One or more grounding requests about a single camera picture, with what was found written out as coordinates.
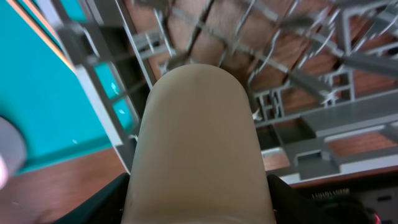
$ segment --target white round object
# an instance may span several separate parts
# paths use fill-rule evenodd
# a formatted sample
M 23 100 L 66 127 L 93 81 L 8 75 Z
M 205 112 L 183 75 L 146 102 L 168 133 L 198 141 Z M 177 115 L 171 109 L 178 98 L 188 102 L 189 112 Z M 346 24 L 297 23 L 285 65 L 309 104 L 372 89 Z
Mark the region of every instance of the white round object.
M 0 117 L 0 189 L 26 159 L 26 144 L 19 131 Z

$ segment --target teal surface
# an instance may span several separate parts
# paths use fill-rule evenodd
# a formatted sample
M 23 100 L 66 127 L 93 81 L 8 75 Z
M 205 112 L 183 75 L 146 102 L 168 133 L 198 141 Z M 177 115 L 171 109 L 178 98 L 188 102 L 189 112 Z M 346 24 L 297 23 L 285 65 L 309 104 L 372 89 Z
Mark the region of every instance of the teal surface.
M 6 1 L 0 1 L 0 11 L 0 116 L 26 140 L 27 162 L 20 172 L 111 147 L 75 74 Z M 108 66 L 96 70 L 108 96 L 117 95 Z M 132 128 L 125 102 L 114 109 L 123 126 Z

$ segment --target teal mat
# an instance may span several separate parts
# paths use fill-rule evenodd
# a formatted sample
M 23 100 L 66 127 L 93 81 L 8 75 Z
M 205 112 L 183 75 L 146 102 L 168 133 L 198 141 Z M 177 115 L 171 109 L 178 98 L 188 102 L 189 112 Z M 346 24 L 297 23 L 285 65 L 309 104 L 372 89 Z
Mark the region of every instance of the teal mat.
M 26 140 L 27 162 L 20 173 L 111 147 L 75 74 L 6 1 L 0 2 L 0 10 L 4 31 L 0 37 L 0 116 L 12 122 Z M 74 10 L 68 10 L 72 19 L 82 19 L 83 14 Z M 109 68 L 99 65 L 96 71 L 108 96 L 115 96 L 119 89 Z M 114 109 L 130 129 L 133 120 L 126 103 L 120 101 Z

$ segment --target beige rounded object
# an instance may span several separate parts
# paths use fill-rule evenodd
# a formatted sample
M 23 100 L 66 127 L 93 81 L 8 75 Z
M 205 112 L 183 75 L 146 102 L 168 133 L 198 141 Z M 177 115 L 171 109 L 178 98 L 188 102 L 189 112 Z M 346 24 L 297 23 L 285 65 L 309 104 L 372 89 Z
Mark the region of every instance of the beige rounded object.
M 248 98 L 228 72 L 186 65 L 154 86 L 122 223 L 275 223 Z

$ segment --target dish rack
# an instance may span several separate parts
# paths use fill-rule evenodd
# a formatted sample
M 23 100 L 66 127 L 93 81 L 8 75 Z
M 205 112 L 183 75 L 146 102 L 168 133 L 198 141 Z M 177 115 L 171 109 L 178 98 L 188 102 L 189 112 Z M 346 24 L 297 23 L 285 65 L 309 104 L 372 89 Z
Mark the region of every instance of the dish rack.
M 319 11 L 295 13 L 299 4 L 296 0 L 284 16 L 278 15 L 260 0 L 240 0 L 246 5 L 246 12 L 232 37 L 206 25 L 214 1 L 207 0 L 197 18 L 168 1 L 136 0 L 135 4 L 152 8 L 158 22 L 158 28 L 143 33 L 136 32 L 126 3 L 122 0 L 81 0 L 87 22 L 72 21 L 59 0 L 39 1 L 44 16 L 55 29 L 63 51 L 128 172 L 134 157 L 147 90 L 156 83 L 148 58 L 165 52 L 170 55 L 168 60 L 158 64 L 162 75 L 178 66 L 197 63 L 191 52 L 201 32 L 215 37 L 231 49 L 224 49 L 218 66 L 222 66 L 227 54 L 235 52 L 244 52 L 257 60 L 244 89 L 251 104 L 261 152 L 263 156 L 283 152 L 290 163 L 268 173 L 294 184 L 398 165 L 396 146 L 350 156 L 339 156 L 328 146 L 329 142 L 338 139 L 375 132 L 398 142 L 398 89 L 394 87 L 359 96 L 355 92 L 353 78 L 355 70 L 398 78 L 398 41 L 369 50 L 361 49 L 368 40 L 385 33 L 398 37 L 397 0 L 333 1 L 330 7 Z M 271 41 L 262 50 L 254 49 L 238 38 L 245 20 L 253 11 L 260 12 L 264 19 L 278 25 Z M 184 51 L 174 49 L 170 41 L 166 26 L 170 15 L 194 25 Z M 349 28 L 353 16 L 365 17 L 371 23 L 362 38 L 354 42 L 351 41 Z M 286 32 L 311 42 L 293 67 L 272 58 L 277 39 Z M 123 38 L 128 39 L 134 54 L 118 44 L 123 42 Z M 335 69 L 322 74 L 306 72 L 303 68 L 305 62 L 321 51 L 338 58 Z M 144 80 L 140 80 L 139 75 L 132 78 L 128 63 L 132 58 L 138 61 Z M 121 90 L 117 97 L 109 98 L 104 92 L 94 70 L 99 63 L 107 63 L 111 67 Z M 265 66 L 274 67 L 286 75 L 285 82 L 277 87 L 254 91 L 252 81 Z M 291 89 L 302 89 L 316 99 L 317 105 L 287 111 L 281 96 Z M 124 130 L 113 110 L 112 105 L 119 100 L 126 100 L 133 120 L 138 122 L 132 131 Z M 289 128 L 277 127 L 288 122 L 293 124 Z

